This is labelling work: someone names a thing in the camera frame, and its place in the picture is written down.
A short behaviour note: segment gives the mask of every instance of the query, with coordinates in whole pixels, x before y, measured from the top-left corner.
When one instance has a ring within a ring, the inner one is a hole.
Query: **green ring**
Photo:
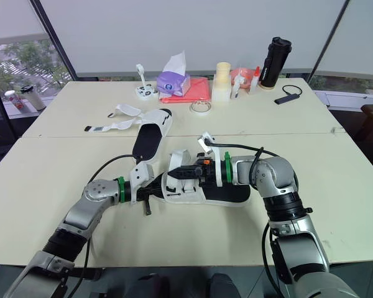
[[[231,164],[231,155],[229,152],[225,152],[225,169],[226,169],[226,182],[232,182],[232,164]]]
[[[120,203],[124,203],[126,201],[126,193],[124,191],[124,178],[122,176],[118,177],[117,181],[120,188]]]

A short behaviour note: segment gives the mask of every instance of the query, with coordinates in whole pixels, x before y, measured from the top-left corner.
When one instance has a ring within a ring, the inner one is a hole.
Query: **black water bottle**
[[[280,71],[282,70],[287,55],[292,51],[292,43],[280,37],[274,37],[268,46],[268,56],[264,61],[264,67],[260,76],[260,87],[272,89]]]

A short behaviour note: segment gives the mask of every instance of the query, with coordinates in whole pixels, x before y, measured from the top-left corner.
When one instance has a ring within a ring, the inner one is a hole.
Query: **purple tissue box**
[[[163,71],[156,80],[159,92],[184,96],[191,87],[191,76],[182,76],[172,71]]]

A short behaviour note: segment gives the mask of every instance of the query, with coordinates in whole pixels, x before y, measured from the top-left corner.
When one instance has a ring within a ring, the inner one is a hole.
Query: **orange lid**
[[[260,67],[257,66],[256,71],[254,72],[254,76],[259,76],[260,75]]]

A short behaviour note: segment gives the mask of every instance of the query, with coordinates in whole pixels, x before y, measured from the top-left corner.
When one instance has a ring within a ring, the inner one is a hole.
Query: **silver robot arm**
[[[67,291],[66,281],[74,261],[101,220],[103,212],[117,205],[120,182],[95,180],[88,183],[81,199],[60,222],[42,251],[38,251],[4,298],[57,298]]]
[[[259,160],[249,175],[254,156],[231,158],[233,184],[255,185],[264,200],[270,243],[279,279],[290,297],[358,297],[339,277],[329,273],[329,261],[313,222],[298,195],[291,164],[284,158]]]

